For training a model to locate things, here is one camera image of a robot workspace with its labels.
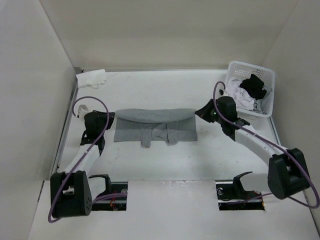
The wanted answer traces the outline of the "black garment in basket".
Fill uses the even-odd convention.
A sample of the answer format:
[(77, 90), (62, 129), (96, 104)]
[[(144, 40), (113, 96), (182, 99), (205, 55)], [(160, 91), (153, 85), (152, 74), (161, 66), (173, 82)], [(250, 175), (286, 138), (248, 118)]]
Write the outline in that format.
[(240, 88), (246, 90), (250, 97), (257, 100), (266, 95), (267, 91), (263, 90), (264, 86), (264, 82), (254, 74), (251, 74), (250, 78), (243, 80), (239, 85)]

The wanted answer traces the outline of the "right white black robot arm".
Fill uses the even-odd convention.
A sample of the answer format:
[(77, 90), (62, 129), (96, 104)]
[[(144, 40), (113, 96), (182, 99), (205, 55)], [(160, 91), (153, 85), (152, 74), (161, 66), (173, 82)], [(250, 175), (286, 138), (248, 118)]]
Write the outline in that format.
[(238, 117), (236, 104), (229, 96), (211, 99), (195, 114), (208, 123), (218, 123), (222, 132), (245, 146), (268, 167), (267, 173), (246, 172), (238, 176), (232, 192), (238, 198), (250, 191), (271, 192), (283, 200), (312, 187), (304, 154), (297, 148), (287, 149), (258, 134), (246, 120)]

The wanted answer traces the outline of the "grey tank top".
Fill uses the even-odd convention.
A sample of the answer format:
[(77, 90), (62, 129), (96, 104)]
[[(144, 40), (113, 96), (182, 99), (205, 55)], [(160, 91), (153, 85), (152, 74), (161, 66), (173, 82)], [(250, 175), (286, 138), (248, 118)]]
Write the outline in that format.
[(152, 141), (164, 141), (168, 146), (198, 140), (195, 110), (176, 109), (121, 109), (115, 112), (114, 142), (140, 142), (150, 148)]

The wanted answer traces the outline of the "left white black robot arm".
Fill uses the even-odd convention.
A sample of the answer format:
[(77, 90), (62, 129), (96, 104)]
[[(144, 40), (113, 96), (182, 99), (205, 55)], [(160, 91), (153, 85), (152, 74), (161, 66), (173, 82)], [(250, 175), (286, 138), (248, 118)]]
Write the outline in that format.
[(102, 155), (105, 139), (100, 134), (109, 130), (115, 113), (94, 110), (83, 116), (85, 130), (73, 161), (50, 178), (49, 221), (61, 218), (88, 216), (96, 198), (108, 199), (112, 183), (107, 174), (89, 175), (93, 163)]

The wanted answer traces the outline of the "white plastic laundry basket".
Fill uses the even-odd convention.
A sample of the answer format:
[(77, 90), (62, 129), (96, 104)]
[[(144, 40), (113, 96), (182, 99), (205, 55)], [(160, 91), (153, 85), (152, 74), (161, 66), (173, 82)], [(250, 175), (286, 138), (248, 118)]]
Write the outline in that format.
[(250, 119), (269, 118), (273, 113), (275, 72), (240, 61), (228, 65), (224, 96), (232, 97), (237, 112)]

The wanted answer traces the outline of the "light grey garment in basket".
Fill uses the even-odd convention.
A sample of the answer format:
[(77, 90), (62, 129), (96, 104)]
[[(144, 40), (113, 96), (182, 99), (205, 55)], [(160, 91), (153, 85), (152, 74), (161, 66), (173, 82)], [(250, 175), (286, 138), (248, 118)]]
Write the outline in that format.
[(266, 90), (266, 94), (262, 99), (254, 99), (253, 111), (259, 114), (266, 115), (271, 105), (271, 93), (273, 90), (272, 88), (266, 86), (264, 86), (262, 89)]

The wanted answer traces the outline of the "folded white tank top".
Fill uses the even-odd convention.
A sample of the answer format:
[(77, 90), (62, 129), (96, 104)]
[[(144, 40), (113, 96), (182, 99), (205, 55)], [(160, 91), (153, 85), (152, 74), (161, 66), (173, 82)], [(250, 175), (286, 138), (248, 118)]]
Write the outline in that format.
[(104, 69), (92, 70), (88, 72), (82, 72), (76, 75), (77, 87), (85, 88), (99, 88), (104, 85), (107, 81), (106, 71)]

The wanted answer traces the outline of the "white garment in basket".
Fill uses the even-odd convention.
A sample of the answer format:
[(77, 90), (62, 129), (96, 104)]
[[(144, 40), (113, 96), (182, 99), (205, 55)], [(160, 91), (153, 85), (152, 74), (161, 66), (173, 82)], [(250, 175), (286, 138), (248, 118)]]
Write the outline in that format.
[(255, 100), (249, 93), (240, 87), (243, 81), (232, 77), (228, 83), (225, 84), (224, 96), (232, 97), (237, 109), (252, 111), (254, 109)]

